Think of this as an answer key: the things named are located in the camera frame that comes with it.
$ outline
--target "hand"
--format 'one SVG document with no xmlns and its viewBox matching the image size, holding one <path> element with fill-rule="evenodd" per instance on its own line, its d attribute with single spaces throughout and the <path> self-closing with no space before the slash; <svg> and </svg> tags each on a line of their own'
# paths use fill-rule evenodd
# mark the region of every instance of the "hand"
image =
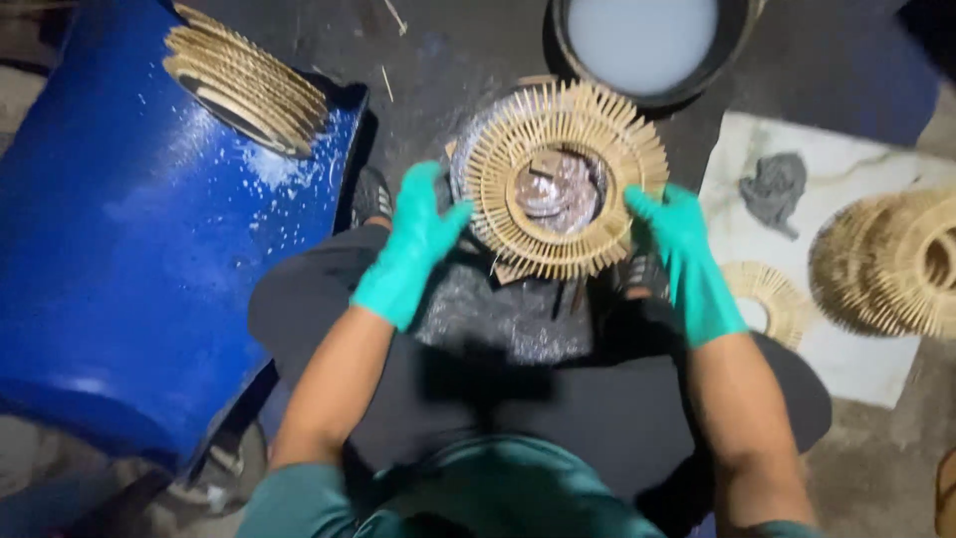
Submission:
<svg viewBox="0 0 956 538">
<path fill-rule="evenodd" d="M 351 304 L 371 310 L 398 330 L 412 323 L 428 276 L 455 245 L 474 211 L 471 202 L 459 202 L 445 216 L 438 215 L 432 183 L 441 171 L 438 163 L 428 161 L 405 173 L 392 235 L 352 296 Z"/>
<path fill-rule="evenodd" d="M 726 334 L 748 331 L 710 253 L 697 197 L 676 185 L 667 185 L 663 199 L 664 203 L 659 204 L 638 187 L 624 189 L 624 202 L 647 222 L 661 251 L 664 269 L 670 276 L 670 300 L 684 317 L 691 348 Z"/>
</svg>

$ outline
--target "black bucket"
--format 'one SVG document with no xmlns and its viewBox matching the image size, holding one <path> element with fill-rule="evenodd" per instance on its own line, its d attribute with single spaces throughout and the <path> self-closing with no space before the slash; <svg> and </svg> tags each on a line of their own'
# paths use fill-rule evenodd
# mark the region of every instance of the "black bucket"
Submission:
<svg viewBox="0 0 956 538">
<path fill-rule="evenodd" d="M 574 0 L 552 0 L 550 29 L 560 50 L 562 63 L 574 76 L 610 86 L 596 77 L 578 59 L 568 35 L 568 11 Z M 724 68 L 740 55 L 763 6 L 763 0 L 719 0 L 717 32 L 713 44 L 697 69 L 677 86 L 656 95 L 620 92 L 641 108 L 665 108 L 689 101 L 703 92 Z"/>
</svg>

